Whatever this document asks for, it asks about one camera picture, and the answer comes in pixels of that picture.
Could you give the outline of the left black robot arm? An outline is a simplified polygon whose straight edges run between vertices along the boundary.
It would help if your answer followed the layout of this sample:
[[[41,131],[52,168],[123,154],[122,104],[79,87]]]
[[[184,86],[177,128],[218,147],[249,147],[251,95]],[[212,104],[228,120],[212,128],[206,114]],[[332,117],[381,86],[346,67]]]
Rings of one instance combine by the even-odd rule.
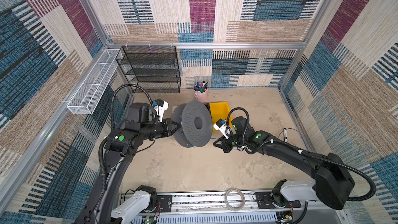
[[[159,101],[153,101],[141,86],[124,84],[115,94],[127,87],[144,92],[149,103],[133,103],[125,119],[118,125],[111,122],[110,134],[101,141],[98,149],[100,177],[75,219],[76,224],[129,224],[141,212],[150,216],[146,223],[153,224],[161,213],[163,204],[158,199],[157,190],[145,185],[139,186],[129,199],[114,207],[125,172],[141,151],[143,142],[170,137],[181,128],[177,121],[161,119],[160,112],[156,110]]]

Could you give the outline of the grey filament spool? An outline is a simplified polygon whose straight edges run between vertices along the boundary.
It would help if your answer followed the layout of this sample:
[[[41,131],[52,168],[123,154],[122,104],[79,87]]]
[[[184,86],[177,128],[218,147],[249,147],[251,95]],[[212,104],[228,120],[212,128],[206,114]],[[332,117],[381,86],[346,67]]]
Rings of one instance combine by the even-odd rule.
[[[207,107],[199,101],[180,104],[173,109],[171,120],[181,123],[183,134],[174,133],[175,141],[182,147],[203,147],[212,136],[212,118]]]

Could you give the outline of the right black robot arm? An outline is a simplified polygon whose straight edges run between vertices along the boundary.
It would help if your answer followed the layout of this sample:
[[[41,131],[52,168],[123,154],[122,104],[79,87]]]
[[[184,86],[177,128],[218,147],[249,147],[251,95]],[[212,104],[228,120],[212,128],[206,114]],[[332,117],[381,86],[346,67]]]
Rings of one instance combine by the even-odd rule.
[[[333,153],[327,156],[301,149],[265,131],[255,131],[249,123],[249,115],[234,119],[218,119],[214,128],[222,133],[213,145],[229,153],[236,147],[249,155],[260,153],[277,158],[311,177],[309,181],[283,179],[272,189],[270,196],[276,208],[283,208],[294,201],[320,201],[329,208],[341,210],[346,202],[361,202],[376,194],[374,181],[362,171],[343,163]],[[355,186],[352,173],[362,177],[370,186],[369,191],[352,197]]]

